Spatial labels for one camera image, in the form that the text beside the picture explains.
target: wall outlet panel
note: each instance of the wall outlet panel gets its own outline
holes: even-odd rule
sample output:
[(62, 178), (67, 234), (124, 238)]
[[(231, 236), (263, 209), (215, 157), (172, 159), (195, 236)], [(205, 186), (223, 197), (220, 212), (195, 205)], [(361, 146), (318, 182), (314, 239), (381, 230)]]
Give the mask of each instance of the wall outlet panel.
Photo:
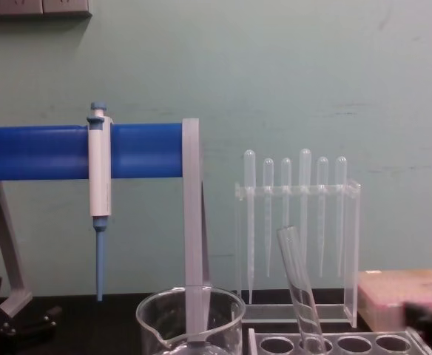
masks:
[(43, 0), (45, 15), (90, 16), (88, 0)]
[(43, 15), (41, 0), (0, 0), (0, 16)]

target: teal wall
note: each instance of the teal wall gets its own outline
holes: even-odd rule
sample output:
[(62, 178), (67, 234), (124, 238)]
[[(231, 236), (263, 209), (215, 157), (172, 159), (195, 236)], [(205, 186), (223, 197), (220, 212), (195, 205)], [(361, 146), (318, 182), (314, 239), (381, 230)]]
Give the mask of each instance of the teal wall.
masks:
[[(118, 123), (200, 118), (223, 287), (234, 287), (234, 182), (248, 148), (345, 155), (363, 185), (360, 267), (432, 267), (432, 1), (93, 5), (89, 21), (0, 23), (0, 126), (85, 124), (96, 99)], [(92, 293), (87, 182), (6, 188), (34, 293)], [(181, 284), (181, 182), (115, 181), (114, 198), (107, 292)]]

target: glass beaker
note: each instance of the glass beaker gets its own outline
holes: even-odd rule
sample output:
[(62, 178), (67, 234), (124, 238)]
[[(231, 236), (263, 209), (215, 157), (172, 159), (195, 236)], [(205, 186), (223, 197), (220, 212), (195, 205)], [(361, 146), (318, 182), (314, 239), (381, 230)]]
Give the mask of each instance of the glass beaker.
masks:
[[(203, 295), (197, 315), (206, 330), (186, 331), (188, 296)], [(143, 355), (241, 355), (246, 306), (235, 294), (211, 286), (172, 288), (147, 297), (137, 307)]]

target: black object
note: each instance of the black object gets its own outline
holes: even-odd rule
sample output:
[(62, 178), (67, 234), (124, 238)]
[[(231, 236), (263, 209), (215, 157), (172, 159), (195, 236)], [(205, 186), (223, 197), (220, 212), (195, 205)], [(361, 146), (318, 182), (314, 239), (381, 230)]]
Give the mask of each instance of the black object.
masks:
[(16, 352), (48, 342), (55, 335), (61, 308), (53, 307), (33, 323), (19, 324), (0, 309), (0, 354)]
[(424, 341), (432, 346), (432, 311), (420, 305), (404, 305), (405, 326), (417, 330)]

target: plastic dropper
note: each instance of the plastic dropper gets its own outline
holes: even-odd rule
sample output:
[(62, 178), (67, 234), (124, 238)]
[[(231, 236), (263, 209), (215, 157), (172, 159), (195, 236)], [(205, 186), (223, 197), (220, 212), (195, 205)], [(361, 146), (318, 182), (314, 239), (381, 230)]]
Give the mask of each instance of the plastic dropper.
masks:
[(318, 195), (318, 257), (320, 259), (320, 277), (323, 277), (323, 258), (325, 255), (325, 219), (326, 219), (326, 188), (328, 185), (329, 162), (325, 157), (317, 161)]
[(282, 227), (290, 226), (291, 160), (282, 160)]
[(300, 196), (300, 244), (303, 262), (306, 263), (306, 249), (308, 239), (308, 193), (311, 184), (311, 152), (309, 149), (302, 149), (300, 152), (299, 185), (301, 186)]
[(336, 249), (337, 249), (337, 274), (341, 276), (342, 245), (344, 240), (344, 188), (348, 180), (348, 161), (344, 157), (336, 159), (335, 183), (338, 185), (336, 197)]
[(265, 207), (265, 242), (266, 242), (266, 270), (270, 276), (270, 255), (272, 239), (272, 189), (274, 187), (274, 161), (267, 158), (263, 161), (263, 186)]
[(247, 280), (249, 283), (249, 304), (252, 304), (254, 289), (254, 195), (255, 195), (255, 153), (244, 153), (244, 185), (247, 194)]

